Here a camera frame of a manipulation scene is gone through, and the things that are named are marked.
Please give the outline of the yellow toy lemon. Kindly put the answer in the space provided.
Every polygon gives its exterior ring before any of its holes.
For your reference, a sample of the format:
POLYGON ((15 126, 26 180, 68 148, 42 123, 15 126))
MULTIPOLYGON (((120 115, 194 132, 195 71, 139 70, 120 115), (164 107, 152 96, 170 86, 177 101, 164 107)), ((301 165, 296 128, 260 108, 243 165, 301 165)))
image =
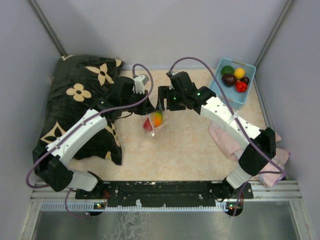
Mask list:
POLYGON ((234 70, 234 73, 233 73, 233 75, 234 75, 238 80, 242 79, 242 78, 245 76, 245 74, 246 74, 246 71, 245 71, 243 68, 241 68, 241 67, 238 67, 237 69, 235 69, 235 70, 234 70))

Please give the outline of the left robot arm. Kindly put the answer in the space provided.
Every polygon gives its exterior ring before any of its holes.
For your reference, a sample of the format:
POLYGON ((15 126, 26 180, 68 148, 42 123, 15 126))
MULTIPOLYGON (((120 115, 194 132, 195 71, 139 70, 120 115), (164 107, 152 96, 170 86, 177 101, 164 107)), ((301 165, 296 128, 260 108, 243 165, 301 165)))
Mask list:
POLYGON ((152 76, 141 74, 134 78, 121 76, 103 97, 62 136, 47 146, 36 146, 32 151, 35 173, 55 192, 66 188, 84 190, 97 199, 103 195, 104 186, 99 178, 90 172, 73 170, 68 167, 75 154, 98 132, 118 118, 122 112, 148 115, 154 111, 146 90, 147 82, 154 83, 152 76))

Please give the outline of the red toy apple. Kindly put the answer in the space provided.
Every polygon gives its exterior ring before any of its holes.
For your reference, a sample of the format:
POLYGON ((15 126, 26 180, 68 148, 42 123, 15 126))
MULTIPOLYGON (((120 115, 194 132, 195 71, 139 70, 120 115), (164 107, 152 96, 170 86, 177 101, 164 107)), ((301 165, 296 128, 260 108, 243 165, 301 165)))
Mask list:
POLYGON ((153 126, 152 126, 149 118, 147 118, 145 120, 145 122, 143 123, 143 129, 148 132, 151 132, 153 130, 153 126))

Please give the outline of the clear dotted zip bag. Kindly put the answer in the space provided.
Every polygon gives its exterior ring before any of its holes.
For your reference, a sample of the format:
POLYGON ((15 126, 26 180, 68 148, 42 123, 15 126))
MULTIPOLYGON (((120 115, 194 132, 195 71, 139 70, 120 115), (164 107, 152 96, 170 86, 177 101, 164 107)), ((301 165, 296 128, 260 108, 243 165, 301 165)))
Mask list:
POLYGON ((146 116, 142 124, 142 130, 145 136, 154 137, 167 123, 166 101, 158 103, 158 97, 153 96, 150 102, 155 107, 155 111, 146 116))

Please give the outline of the green orange toy mango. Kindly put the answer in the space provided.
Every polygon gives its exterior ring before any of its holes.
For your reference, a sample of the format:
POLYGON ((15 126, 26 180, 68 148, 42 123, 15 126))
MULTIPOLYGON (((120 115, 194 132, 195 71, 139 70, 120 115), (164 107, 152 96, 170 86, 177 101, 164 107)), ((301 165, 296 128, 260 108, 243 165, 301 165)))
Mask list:
POLYGON ((151 114, 151 121, 155 128, 163 124, 164 116, 161 111, 156 111, 151 114))

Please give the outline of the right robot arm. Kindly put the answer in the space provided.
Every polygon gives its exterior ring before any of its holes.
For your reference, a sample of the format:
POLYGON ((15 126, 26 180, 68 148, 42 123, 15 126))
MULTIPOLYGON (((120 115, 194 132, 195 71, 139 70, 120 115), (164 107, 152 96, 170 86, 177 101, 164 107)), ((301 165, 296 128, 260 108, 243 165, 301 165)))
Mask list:
POLYGON ((208 87, 197 88, 185 71, 168 72, 170 86, 158 89, 157 108, 170 111, 194 110, 228 134, 243 150, 236 167, 223 180, 223 192, 235 198, 241 185, 258 175, 276 155, 276 134, 271 128, 261 129, 231 113, 227 105, 208 87))

